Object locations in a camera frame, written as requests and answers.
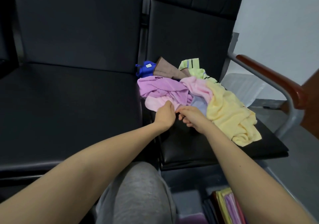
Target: armrest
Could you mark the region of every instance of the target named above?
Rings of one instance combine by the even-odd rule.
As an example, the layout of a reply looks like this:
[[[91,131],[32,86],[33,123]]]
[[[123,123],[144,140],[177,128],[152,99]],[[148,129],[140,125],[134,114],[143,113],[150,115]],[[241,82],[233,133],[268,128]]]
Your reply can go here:
[[[239,54],[236,56],[236,59],[254,69],[255,71],[261,73],[263,76],[267,77],[268,79],[272,80],[273,82],[280,85],[283,89],[285,89],[291,96],[295,109],[306,108],[308,97],[299,84],[268,68],[267,66],[264,66],[261,63],[249,58],[246,55]]]
[[[282,138],[290,128],[301,123],[304,116],[304,109],[307,105],[308,96],[300,85],[277,73],[276,71],[262,65],[261,63],[249,58],[248,56],[241,54],[235,55],[230,51],[227,55],[232,61],[276,88],[287,98],[289,106],[288,119],[283,125],[281,125],[280,128],[275,131],[275,135],[278,138]]]

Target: person's left arm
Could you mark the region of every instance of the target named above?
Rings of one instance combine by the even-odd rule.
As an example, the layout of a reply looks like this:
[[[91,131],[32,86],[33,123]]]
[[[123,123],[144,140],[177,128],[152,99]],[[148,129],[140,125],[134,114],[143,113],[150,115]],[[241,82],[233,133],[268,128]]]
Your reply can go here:
[[[0,204],[1,223],[79,223],[110,182],[174,121],[174,107],[167,101],[157,111],[154,123],[67,158]]]

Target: red armrest pad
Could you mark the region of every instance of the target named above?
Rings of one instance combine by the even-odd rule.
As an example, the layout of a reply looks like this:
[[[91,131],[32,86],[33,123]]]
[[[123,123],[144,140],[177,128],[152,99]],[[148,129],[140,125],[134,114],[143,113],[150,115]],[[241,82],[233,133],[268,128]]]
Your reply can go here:
[[[239,54],[236,56],[236,58],[285,89],[293,99],[293,105],[295,109],[306,108],[308,96],[299,84],[268,68],[267,66],[264,66],[261,63],[249,58],[246,55]]]

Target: wall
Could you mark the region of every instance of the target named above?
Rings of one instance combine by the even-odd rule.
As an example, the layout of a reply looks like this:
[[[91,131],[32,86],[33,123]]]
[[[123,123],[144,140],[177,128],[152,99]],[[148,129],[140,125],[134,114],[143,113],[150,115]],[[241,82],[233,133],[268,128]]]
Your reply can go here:
[[[234,53],[302,85],[319,68],[319,0],[242,0]],[[231,62],[227,73],[247,73]],[[267,85],[257,98],[284,100]]]

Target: brown wooden door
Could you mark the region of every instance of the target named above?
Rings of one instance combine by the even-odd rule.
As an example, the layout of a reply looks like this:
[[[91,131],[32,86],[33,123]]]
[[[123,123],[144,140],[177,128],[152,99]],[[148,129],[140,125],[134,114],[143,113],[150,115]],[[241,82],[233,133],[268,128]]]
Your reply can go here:
[[[302,88],[308,94],[309,100],[301,126],[319,139],[319,70],[302,85]],[[287,103],[282,105],[282,110],[288,112]]]

